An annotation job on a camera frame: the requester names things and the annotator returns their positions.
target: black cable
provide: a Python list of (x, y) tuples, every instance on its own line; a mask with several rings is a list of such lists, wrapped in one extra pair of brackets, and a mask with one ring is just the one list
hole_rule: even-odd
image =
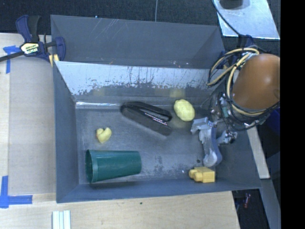
[(154, 21), (157, 22), (157, 9), (158, 9), (158, 0), (156, 0), (156, 9), (154, 13)]

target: clamp handle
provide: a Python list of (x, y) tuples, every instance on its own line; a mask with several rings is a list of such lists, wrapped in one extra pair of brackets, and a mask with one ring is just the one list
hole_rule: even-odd
[(24, 42), (38, 42), (37, 24), (41, 16), (22, 15), (16, 20), (18, 33), (24, 38)]

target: blue tape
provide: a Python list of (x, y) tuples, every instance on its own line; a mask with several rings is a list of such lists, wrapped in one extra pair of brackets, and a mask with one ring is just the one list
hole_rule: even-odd
[(9, 205), (32, 204), (33, 195), (9, 196), (8, 195), (9, 177), (2, 177), (0, 208), (8, 208)]
[[(11, 54), (14, 52), (20, 52), (20, 48), (14, 46), (8, 46), (8, 47), (4, 47), (3, 50), (7, 53), (7, 54)], [(6, 74), (10, 73), (10, 59), (8, 59), (6, 61)]]

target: yellow toy potato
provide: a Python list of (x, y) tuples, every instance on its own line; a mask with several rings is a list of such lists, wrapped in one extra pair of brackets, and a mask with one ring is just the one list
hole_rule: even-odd
[(106, 142), (111, 137), (112, 131), (110, 128), (106, 128), (105, 130), (99, 128), (96, 130), (96, 138), (99, 140), (100, 143)]
[(184, 99), (176, 100), (173, 106), (176, 115), (183, 121), (192, 121), (195, 118), (195, 109)]

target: yellow block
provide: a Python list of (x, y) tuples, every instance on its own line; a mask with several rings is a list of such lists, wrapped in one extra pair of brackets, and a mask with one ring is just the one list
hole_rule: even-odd
[(215, 182), (215, 171), (207, 167), (195, 167), (189, 171), (189, 176), (197, 182)]

